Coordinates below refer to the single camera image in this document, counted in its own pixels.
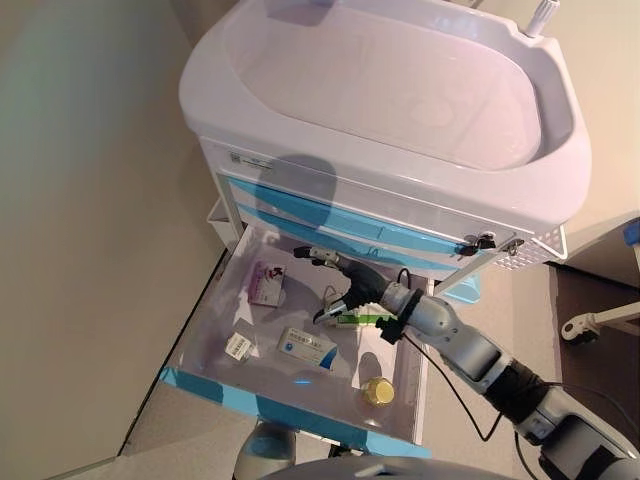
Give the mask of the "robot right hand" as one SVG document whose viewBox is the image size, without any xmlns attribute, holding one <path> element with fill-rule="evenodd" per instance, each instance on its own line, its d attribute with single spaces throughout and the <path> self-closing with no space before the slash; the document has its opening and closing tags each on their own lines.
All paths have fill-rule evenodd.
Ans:
<svg viewBox="0 0 640 480">
<path fill-rule="evenodd" d="M 336 269 L 350 280 L 349 289 L 344 295 L 338 300 L 330 302 L 314 315 L 314 324 L 323 323 L 330 318 L 365 304 L 379 302 L 390 283 L 389 280 L 368 265 L 350 259 L 336 251 L 320 247 L 301 246 L 293 249 L 293 255 L 299 259 L 309 259 L 315 266 Z"/>
</svg>

